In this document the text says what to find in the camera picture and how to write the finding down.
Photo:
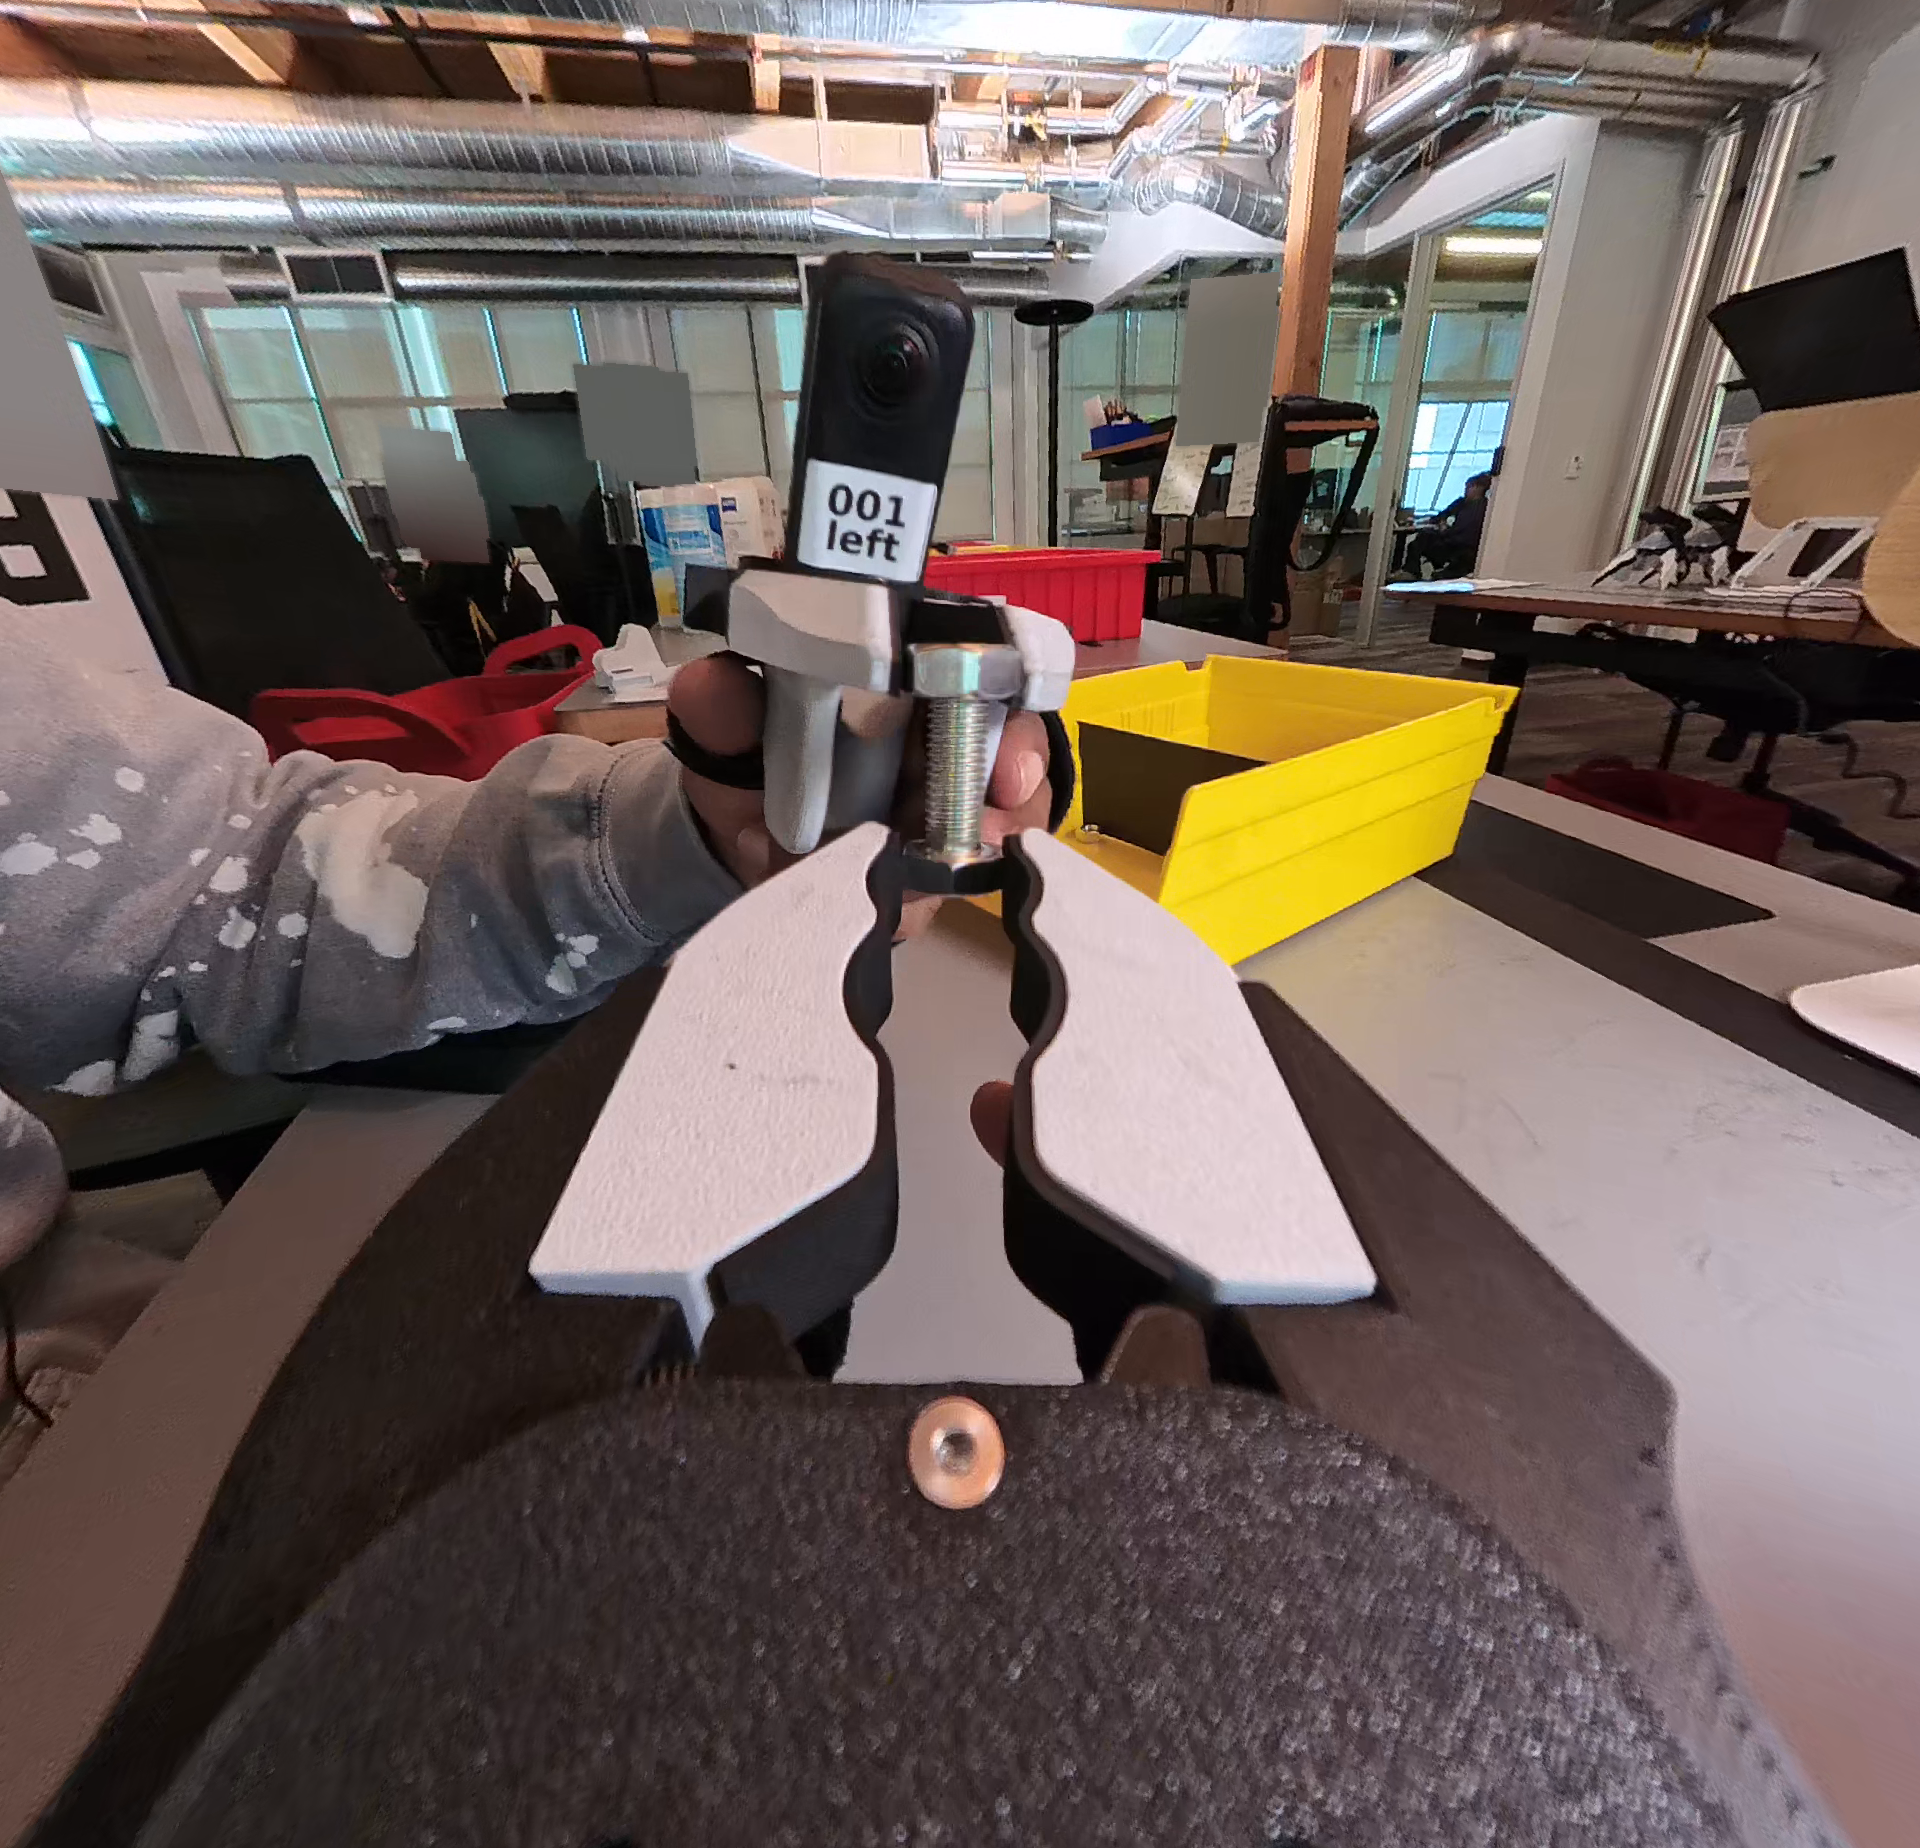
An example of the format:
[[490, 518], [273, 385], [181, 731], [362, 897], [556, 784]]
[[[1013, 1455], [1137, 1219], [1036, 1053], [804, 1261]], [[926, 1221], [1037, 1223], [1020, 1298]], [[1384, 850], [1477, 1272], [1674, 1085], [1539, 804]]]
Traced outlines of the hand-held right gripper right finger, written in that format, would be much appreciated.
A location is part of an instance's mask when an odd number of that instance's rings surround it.
[[1020, 1281], [1055, 1309], [1071, 1274], [1191, 1309], [1369, 1300], [1375, 1268], [1238, 975], [1069, 843], [1022, 837], [1008, 865]]

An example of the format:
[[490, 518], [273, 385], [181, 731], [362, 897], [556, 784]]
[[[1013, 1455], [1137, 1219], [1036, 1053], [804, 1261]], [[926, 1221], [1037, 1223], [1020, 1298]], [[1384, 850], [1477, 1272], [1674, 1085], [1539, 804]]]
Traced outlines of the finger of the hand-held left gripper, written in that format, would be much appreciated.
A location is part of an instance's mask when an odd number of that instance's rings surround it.
[[762, 670], [806, 682], [901, 691], [901, 602], [882, 584], [743, 568], [728, 595], [727, 644]]
[[998, 604], [998, 614], [1006, 641], [1020, 660], [1015, 705], [1029, 714], [1064, 710], [1077, 660], [1071, 631], [1052, 615], [1013, 604]]

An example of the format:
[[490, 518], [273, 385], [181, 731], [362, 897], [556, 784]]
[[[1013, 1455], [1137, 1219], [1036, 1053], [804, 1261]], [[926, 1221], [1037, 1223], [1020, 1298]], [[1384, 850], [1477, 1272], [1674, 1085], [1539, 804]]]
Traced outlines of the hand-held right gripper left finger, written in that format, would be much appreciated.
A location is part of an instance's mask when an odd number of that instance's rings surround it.
[[725, 1309], [789, 1343], [851, 1309], [901, 1225], [897, 923], [901, 839], [869, 823], [681, 948], [533, 1247], [540, 1291], [670, 1302], [695, 1345]]

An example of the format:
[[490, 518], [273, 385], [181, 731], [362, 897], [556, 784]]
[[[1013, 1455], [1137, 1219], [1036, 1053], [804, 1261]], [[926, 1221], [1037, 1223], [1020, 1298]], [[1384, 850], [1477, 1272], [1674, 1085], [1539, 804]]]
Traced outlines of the silver hex bolt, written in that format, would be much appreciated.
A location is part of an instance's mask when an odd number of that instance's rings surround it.
[[918, 644], [910, 688], [926, 716], [924, 820], [910, 853], [949, 871], [994, 865], [981, 820], [994, 736], [1022, 688], [1020, 652], [1004, 641]]

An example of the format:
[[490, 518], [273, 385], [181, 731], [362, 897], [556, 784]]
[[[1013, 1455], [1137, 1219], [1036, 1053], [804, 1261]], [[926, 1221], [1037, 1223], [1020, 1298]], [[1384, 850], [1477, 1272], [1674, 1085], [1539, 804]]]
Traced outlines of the person's left forearm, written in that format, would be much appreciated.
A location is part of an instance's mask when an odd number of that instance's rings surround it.
[[273, 760], [181, 691], [2, 639], [2, 1073], [98, 1098], [201, 1048], [301, 1073], [569, 1019], [741, 893], [657, 745], [483, 780]]

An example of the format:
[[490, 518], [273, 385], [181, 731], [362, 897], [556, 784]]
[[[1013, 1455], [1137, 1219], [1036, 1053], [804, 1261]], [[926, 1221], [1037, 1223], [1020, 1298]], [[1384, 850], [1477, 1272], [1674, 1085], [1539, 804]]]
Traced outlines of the red plastic bin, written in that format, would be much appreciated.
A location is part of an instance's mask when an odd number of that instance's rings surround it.
[[990, 599], [1066, 625], [1075, 644], [1136, 641], [1162, 556], [1147, 549], [966, 548], [926, 564], [926, 587]]

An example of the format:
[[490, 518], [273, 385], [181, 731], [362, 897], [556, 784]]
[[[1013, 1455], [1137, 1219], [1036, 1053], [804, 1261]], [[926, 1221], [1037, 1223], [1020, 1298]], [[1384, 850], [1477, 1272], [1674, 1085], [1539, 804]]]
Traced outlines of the blue and white box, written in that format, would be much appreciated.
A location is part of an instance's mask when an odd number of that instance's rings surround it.
[[667, 628], [684, 627], [692, 568], [737, 568], [781, 552], [783, 504], [769, 477], [637, 490], [634, 506], [657, 625]]

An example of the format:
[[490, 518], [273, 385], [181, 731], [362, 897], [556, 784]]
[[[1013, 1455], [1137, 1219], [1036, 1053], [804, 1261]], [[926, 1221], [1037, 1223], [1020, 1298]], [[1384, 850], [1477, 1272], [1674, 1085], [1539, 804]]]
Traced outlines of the black floor lamp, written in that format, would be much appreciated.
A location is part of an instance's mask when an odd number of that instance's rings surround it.
[[1061, 445], [1064, 445], [1064, 339], [1069, 329], [1077, 329], [1095, 316], [1095, 305], [1087, 299], [1046, 296], [1024, 299], [1013, 310], [1013, 319], [1022, 329], [1044, 335], [1044, 545], [1057, 549], [1061, 545]]

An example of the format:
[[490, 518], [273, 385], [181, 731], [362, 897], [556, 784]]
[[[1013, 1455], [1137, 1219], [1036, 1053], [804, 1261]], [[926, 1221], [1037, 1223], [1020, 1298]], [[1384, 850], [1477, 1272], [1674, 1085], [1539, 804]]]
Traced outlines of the yellow plastic bin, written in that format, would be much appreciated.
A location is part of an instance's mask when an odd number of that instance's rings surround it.
[[1245, 656], [1091, 676], [1061, 833], [1234, 966], [1447, 861], [1517, 698]]

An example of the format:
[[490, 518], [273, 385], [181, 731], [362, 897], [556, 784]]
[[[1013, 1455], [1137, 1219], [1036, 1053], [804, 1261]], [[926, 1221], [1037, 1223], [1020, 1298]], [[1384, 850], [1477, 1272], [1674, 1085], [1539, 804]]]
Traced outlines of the red bag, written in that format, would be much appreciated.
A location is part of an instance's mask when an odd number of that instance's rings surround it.
[[591, 631], [549, 627], [498, 644], [481, 676], [396, 698], [357, 688], [264, 691], [251, 723], [277, 760], [315, 752], [477, 780], [514, 748], [556, 731], [560, 700], [594, 676], [600, 648]]

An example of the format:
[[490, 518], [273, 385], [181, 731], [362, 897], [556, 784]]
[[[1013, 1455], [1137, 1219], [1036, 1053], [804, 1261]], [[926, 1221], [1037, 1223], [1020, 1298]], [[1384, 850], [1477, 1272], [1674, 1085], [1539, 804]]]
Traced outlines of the red crate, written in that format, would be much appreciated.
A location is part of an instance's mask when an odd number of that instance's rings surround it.
[[1695, 844], [1776, 865], [1791, 828], [1788, 804], [1739, 789], [1596, 757], [1570, 773], [1550, 774], [1541, 788], [1557, 798], [1660, 828]]

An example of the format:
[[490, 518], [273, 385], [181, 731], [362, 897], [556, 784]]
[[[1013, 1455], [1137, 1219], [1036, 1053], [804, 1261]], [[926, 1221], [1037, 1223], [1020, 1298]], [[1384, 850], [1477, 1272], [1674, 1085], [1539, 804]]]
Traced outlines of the wooden top desk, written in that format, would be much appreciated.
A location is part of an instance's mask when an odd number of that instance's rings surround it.
[[1491, 680], [1521, 688], [1548, 668], [1572, 668], [1645, 688], [1674, 716], [1719, 725], [1710, 757], [1749, 757], [1759, 789], [1788, 737], [1856, 723], [1914, 725], [1917, 652], [1886, 633], [1856, 593], [1767, 599], [1735, 590], [1390, 587], [1432, 614], [1437, 645], [1485, 654]]

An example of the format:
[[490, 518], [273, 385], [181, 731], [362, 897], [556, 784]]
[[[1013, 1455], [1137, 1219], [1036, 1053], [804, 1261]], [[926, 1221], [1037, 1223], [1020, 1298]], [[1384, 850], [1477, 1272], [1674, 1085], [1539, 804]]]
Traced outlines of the black robot gripper parts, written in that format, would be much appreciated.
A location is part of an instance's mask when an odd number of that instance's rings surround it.
[[1596, 573], [1592, 587], [1619, 584], [1660, 595], [1726, 587], [1734, 575], [1740, 521], [1739, 509], [1722, 501], [1698, 504], [1691, 514], [1647, 509], [1636, 540]]

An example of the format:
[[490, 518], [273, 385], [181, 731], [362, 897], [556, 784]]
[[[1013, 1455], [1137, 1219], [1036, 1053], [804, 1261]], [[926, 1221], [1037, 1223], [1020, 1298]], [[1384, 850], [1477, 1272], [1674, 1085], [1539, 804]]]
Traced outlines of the white angled stand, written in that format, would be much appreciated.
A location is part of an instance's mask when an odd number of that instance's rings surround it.
[[1729, 590], [1809, 595], [1817, 587], [1859, 587], [1877, 518], [1803, 518], [1780, 527], [1729, 580]]

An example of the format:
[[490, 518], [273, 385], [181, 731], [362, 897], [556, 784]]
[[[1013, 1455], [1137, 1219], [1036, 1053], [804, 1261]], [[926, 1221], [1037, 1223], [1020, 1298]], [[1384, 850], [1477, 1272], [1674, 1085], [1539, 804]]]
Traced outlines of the wooden post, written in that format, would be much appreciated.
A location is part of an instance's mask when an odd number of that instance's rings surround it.
[[1319, 395], [1335, 271], [1342, 185], [1364, 51], [1321, 46], [1292, 105], [1274, 400]]

